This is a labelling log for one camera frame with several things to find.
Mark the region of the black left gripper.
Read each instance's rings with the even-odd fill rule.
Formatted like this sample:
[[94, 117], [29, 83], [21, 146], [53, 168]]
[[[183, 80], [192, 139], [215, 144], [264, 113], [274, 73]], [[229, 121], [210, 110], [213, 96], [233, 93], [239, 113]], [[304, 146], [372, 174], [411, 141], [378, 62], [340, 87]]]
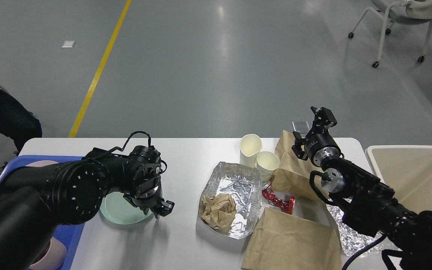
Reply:
[[166, 217], [174, 209], [175, 203], [169, 200], [164, 200], [162, 197], [162, 186], [157, 186], [151, 189], [147, 193], [143, 193], [137, 197], [132, 196], [129, 193], [124, 193], [123, 198], [133, 207], [137, 207], [144, 215], [147, 215], [149, 211], [153, 212], [154, 217]]

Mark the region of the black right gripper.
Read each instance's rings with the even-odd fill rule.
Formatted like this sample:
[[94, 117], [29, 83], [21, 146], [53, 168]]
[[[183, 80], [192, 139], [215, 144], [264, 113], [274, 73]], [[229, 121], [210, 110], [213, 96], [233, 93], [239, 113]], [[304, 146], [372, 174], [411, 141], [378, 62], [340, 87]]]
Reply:
[[337, 125], [337, 119], [332, 111], [324, 106], [310, 107], [314, 114], [310, 137], [302, 137], [297, 131], [293, 131], [294, 145], [291, 147], [295, 156], [303, 161], [310, 160], [316, 167], [322, 167], [324, 161], [329, 158], [339, 158], [342, 154], [340, 147], [333, 137], [329, 135], [329, 129]]

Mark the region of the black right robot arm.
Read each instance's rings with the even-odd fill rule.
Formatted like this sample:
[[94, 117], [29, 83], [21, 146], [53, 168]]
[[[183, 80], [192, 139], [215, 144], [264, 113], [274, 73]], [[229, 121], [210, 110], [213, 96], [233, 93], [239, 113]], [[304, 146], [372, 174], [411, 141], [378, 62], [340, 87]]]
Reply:
[[415, 213], [394, 198], [395, 191], [380, 178], [344, 158], [329, 133], [337, 120], [328, 108], [310, 108], [312, 126], [305, 136], [297, 131], [292, 150], [301, 160], [309, 160], [322, 171], [312, 171], [309, 183], [325, 204], [343, 211], [342, 222], [359, 234], [381, 237], [359, 250], [343, 265], [346, 270], [361, 254], [389, 239], [397, 250], [382, 251], [388, 270], [396, 267], [391, 257], [400, 258], [403, 270], [432, 270], [432, 211]]

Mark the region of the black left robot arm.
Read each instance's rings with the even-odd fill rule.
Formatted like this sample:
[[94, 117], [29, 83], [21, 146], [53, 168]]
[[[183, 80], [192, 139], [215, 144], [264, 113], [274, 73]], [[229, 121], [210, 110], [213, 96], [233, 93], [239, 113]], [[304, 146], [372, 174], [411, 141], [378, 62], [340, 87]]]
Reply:
[[60, 225], [91, 220], [108, 194], [155, 218], [173, 211], [162, 196], [161, 153], [147, 136], [129, 155], [125, 147], [93, 148], [81, 160], [19, 167], [0, 179], [0, 270], [27, 270]]

